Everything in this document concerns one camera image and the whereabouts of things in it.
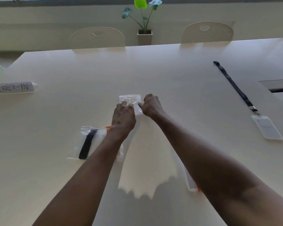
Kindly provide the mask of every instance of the black strap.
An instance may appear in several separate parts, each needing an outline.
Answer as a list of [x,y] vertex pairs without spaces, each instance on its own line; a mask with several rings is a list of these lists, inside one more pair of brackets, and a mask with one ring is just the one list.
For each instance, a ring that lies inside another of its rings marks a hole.
[[219,68],[219,70],[222,72],[222,74],[228,79],[228,81],[231,83],[231,85],[234,87],[234,89],[237,91],[237,93],[242,97],[242,99],[245,101],[247,106],[254,112],[258,113],[258,110],[253,106],[253,104],[250,102],[250,100],[247,98],[247,96],[239,89],[239,87],[236,85],[236,83],[232,80],[232,78],[227,74],[225,69],[220,66],[220,63],[218,61],[214,61],[214,64]]
[[97,129],[91,129],[90,132],[87,134],[86,140],[85,140],[85,142],[82,146],[81,152],[79,154],[79,159],[87,159],[88,153],[89,153],[89,150],[90,150],[90,146],[91,146],[91,141],[92,141],[96,132],[97,132]]

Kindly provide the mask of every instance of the green leaf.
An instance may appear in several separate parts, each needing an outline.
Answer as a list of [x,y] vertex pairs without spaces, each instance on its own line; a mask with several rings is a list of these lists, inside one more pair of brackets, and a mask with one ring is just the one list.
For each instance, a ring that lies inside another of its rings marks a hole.
[[134,4],[136,8],[140,9],[146,9],[147,8],[147,2],[146,0],[134,0]]
[[162,3],[161,0],[152,0],[151,2],[149,2],[148,6],[150,7],[152,5],[154,6],[156,5],[156,8],[157,8],[157,6],[160,5],[161,3]]
[[122,13],[122,18],[123,19],[126,19],[128,16],[129,16],[129,14],[130,13],[132,13],[133,11],[132,11],[132,9],[130,9],[130,8],[125,8],[125,10],[123,11],[123,13]]

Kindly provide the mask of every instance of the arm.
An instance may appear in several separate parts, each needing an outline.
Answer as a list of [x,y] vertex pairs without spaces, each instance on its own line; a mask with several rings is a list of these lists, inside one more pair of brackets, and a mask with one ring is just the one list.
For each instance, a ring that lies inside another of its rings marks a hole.
[[136,123],[133,105],[126,104],[117,105],[105,139],[33,226],[89,226],[93,223],[117,152]]
[[283,226],[283,198],[239,162],[178,125],[148,94],[143,113],[165,133],[191,177],[228,225]]

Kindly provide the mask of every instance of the plant stem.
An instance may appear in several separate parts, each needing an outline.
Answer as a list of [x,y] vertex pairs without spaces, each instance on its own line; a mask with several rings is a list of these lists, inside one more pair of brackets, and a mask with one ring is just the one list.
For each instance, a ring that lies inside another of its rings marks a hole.
[[142,21],[143,21],[143,23],[144,23],[144,33],[146,34],[147,29],[146,29],[146,25],[145,25],[145,22],[144,22],[144,16],[143,16],[143,14],[142,14],[142,8],[141,8],[141,17],[142,17]]
[[146,29],[145,29],[146,31],[147,31],[147,28],[148,28],[148,23],[149,23],[149,20],[150,20],[150,17],[151,17],[151,14],[152,14],[153,8],[154,8],[154,6],[152,7],[152,10],[151,10],[150,16],[149,16],[148,21],[147,21],[147,24],[146,24]]
[[[132,16],[130,16],[130,15],[128,15],[128,16],[131,17],[133,20],[135,20]],[[135,20],[135,22],[138,23],[136,20]],[[143,26],[142,26],[140,23],[138,23],[138,24],[139,24],[139,26],[141,26],[141,28],[144,30]]]

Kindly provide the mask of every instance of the forearm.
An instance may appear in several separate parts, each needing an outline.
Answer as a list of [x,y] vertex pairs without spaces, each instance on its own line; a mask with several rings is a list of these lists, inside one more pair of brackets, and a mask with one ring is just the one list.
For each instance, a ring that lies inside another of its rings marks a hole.
[[179,126],[164,112],[153,119],[207,196],[237,197],[261,183],[243,165]]
[[113,162],[125,137],[113,127],[33,226],[91,225]]

